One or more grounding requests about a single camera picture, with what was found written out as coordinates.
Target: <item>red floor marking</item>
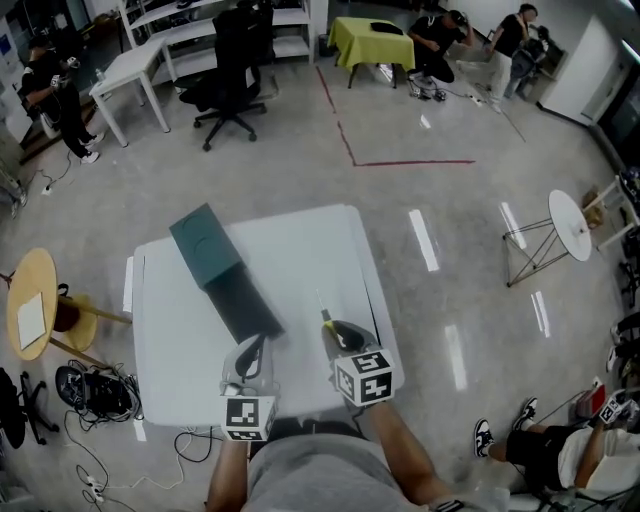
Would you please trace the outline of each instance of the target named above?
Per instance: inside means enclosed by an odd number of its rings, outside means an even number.
[[[333,113],[337,116],[338,110],[336,109],[336,105],[333,102],[333,98],[331,97],[331,93],[329,92],[329,86],[327,85],[327,81],[324,79],[324,75],[322,71],[320,71],[320,67],[316,66],[316,71],[318,71],[318,76],[320,77],[320,82],[322,82],[322,87],[324,88],[324,92],[327,95],[327,100],[331,105]],[[340,130],[340,136],[342,137],[342,142],[344,142],[345,147],[347,148],[347,153],[349,153],[349,157],[351,158],[351,162],[354,167],[387,167],[391,165],[424,165],[424,164],[463,164],[469,165],[474,164],[475,160],[410,160],[410,161],[399,161],[399,162],[370,162],[367,164],[359,164],[356,161],[356,157],[351,150],[351,145],[347,140],[347,136],[344,133],[344,129],[342,128],[342,124],[338,121],[338,129]]]

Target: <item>gray floor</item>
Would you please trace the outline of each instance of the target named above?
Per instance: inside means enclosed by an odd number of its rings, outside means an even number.
[[[354,205],[399,340],[407,375],[396,399],[402,415],[447,480],[460,486],[517,485],[513,468],[473,459],[476,420],[486,416],[502,435],[525,397],[538,396],[544,415],[588,388],[594,376],[605,378],[609,327],[622,317],[623,305],[614,274],[617,247],[594,251],[586,263],[565,259],[508,289],[501,205],[508,203],[524,225],[545,218],[551,190],[580,200],[594,184],[606,186],[613,173],[585,130],[521,100],[506,111],[526,142],[504,116],[468,99],[420,102],[409,97],[404,82],[393,90],[376,68],[363,68],[347,91],[346,71],[334,68],[332,59],[319,67],[337,113],[315,67],[280,64],[275,68],[279,97],[268,103],[266,115],[247,116],[258,141],[250,143],[243,131],[228,126],[210,153],[201,150],[205,129],[192,126],[195,109],[181,104],[171,88],[158,88],[169,134],[162,133],[148,105],[139,108],[130,91],[117,91],[109,102],[129,147],[121,148],[107,133],[98,162],[81,167],[72,157],[71,169],[50,196],[40,194],[47,180],[36,174],[27,207],[14,221],[7,212],[0,225],[0,269],[10,271],[27,250],[45,247],[72,293],[88,292],[99,306],[119,311],[126,258],[138,245],[168,236],[176,219],[204,202],[225,223],[333,203]],[[422,116],[431,128],[421,125]],[[461,158],[474,163],[354,167],[337,121],[359,163]],[[96,115],[91,130],[104,127]],[[49,149],[25,168],[25,179],[36,169],[59,176],[66,155],[62,144]],[[427,223],[438,271],[427,271],[408,217],[413,209],[420,209]],[[536,242],[526,240],[530,246]],[[538,291],[548,314],[548,337],[533,307]],[[51,384],[67,360],[49,348],[39,359],[23,362],[8,340],[3,346],[0,362],[16,382],[27,370],[34,380]],[[89,353],[136,370],[131,329],[101,322]],[[65,407],[51,386],[45,396],[43,408],[62,424]],[[563,422],[566,411],[554,419]],[[69,427],[106,463],[111,485],[131,485],[146,475],[169,487],[180,478],[172,444],[177,428],[146,424],[143,443],[129,423],[88,434],[75,421]],[[31,437],[20,450],[5,447],[8,467],[47,509],[88,510],[75,466],[82,464],[99,479],[101,471],[64,434],[47,439],[46,447]],[[206,449],[207,441],[197,439],[189,453],[198,457]],[[133,490],[110,489],[108,496],[138,512],[201,510],[216,453],[214,446],[206,462],[184,464],[185,481],[173,490],[143,481]],[[103,508],[116,509],[116,504]]]

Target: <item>gray t-shirt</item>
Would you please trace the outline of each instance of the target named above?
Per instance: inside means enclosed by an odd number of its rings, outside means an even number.
[[[431,504],[440,512],[495,512],[496,507],[450,496]],[[410,503],[384,462],[380,446],[348,436],[295,436],[265,446],[249,467],[243,512],[404,512]]]

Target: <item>yellow-green tablecloth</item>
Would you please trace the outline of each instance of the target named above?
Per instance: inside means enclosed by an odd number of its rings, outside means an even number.
[[[329,45],[340,51],[338,64],[351,70],[356,64],[401,64],[409,71],[416,67],[413,41],[406,35],[375,32],[371,23],[393,23],[366,18],[336,18],[331,27]]]

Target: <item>chair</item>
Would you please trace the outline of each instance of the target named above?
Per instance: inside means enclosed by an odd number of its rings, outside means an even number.
[[[176,81],[176,87],[187,90],[180,100],[195,105],[200,112],[215,112],[196,117],[193,126],[200,128],[202,121],[218,119],[207,136],[202,149],[211,149],[211,139],[227,121],[233,121],[249,132],[249,140],[258,137],[255,130],[239,114],[257,110],[264,114],[264,103],[252,103],[260,94],[258,66],[274,60],[273,8],[261,0],[258,9],[254,2],[241,2],[238,7],[225,11],[214,20],[216,27],[216,56],[218,67],[208,71],[196,83],[189,79]]]
[[[36,398],[41,389],[47,386],[44,381],[38,383],[32,393],[29,392],[29,374],[22,372],[20,374],[21,392],[11,382],[11,378],[3,368],[0,368],[0,426],[4,430],[4,434],[13,448],[20,448],[24,442],[25,423],[28,421],[38,444],[47,444],[38,434],[36,422],[40,423],[49,432],[59,432],[57,425],[52,425],[46,421],[36,410]],[[20,405],[20,397],[22,397],[23,405]]]

